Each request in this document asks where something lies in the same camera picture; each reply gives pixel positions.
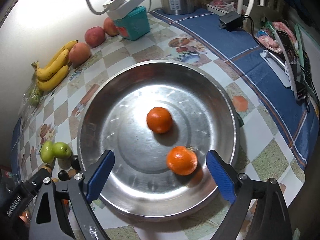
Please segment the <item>mandarin orange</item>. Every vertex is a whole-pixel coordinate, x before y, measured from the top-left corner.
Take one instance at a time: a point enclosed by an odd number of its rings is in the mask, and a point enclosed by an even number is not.
[[[163,107],[155,107],[147,115],[147,125],[155,133],[165,133],[172,126],[172,117]]]
[[[198,165],[198,159],[193,151],[184,146],[173,148],[167,155],[167,166],[175,174],[189,175]]]

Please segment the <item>teal container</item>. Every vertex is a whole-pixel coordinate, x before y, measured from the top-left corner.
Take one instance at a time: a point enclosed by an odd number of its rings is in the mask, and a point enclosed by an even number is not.
[[[126,17],[113,22],[120,35],[131,41],[137,40],[150,31],[147,10],[144,6],[136,7]]]

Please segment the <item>checkered tablecloth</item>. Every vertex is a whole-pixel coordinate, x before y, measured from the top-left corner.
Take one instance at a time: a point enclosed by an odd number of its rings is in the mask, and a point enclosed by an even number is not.
[[[21,128],[18,148],[22,180],[30,178],[43,162],[39,148],[46,140],[62,141],[77,154],[77,131],[81,111],[93,93],[109,77],[135,63],[152,59],[172,59],[197,66],[212,75],[230,96],[240,118],[240,149],[235,169],[251,179],[276,178],[289,205],[302,187],[305,177],[269,112],[253,90],[225,61],[181,29],[148,15],[151,31],[136,41],[120,36],[108,38],[92,49],[91,58],[43,97],[30,120]],[[70,164],[56,159],[52,173]],[[109,210],[100,200],[92,203],[102,227],[116,239],[210,239],[229,208],[217,196],[205,208],[182,219],[163,223],[138,222]],[[242,239],[250,225],[255,205],[248,211],[238,236]],[[80,231],[72,210],[71,226],[78,239]]]

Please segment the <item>blue cloth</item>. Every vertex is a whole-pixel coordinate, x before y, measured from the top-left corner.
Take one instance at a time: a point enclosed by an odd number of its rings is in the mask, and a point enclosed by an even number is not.
[[[305,103],[297,103],[293,92],[282,85],[260,57],[263,49],[252,36],[240,28],[220,29],[219,16],[202,8],[188,15],[167,15],[162,10],[151,14],[194,37],[242,77],[268,109],[304,170],[316,143],[319,120],[311,103],[308,113]]]
[[[21,117],[19,118],[16,126],[12,132],[12,139],[11,139],[11,147],[10,147],[10,162],[11,162],[11,169],[13,174],[17,174],[19,178],[21,178],[20,169],[19,169],[19,160],[18,160],[18,141],[20,139],[20,125],[21,125]]]

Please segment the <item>charger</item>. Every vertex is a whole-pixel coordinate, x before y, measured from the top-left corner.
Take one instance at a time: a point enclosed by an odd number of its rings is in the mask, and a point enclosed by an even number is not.
[[[238,27],[243,25],[243,16],[238,14],[236,11],[227,13],[226,15],[219,17],[220,28],[224,28],[231,32]]]

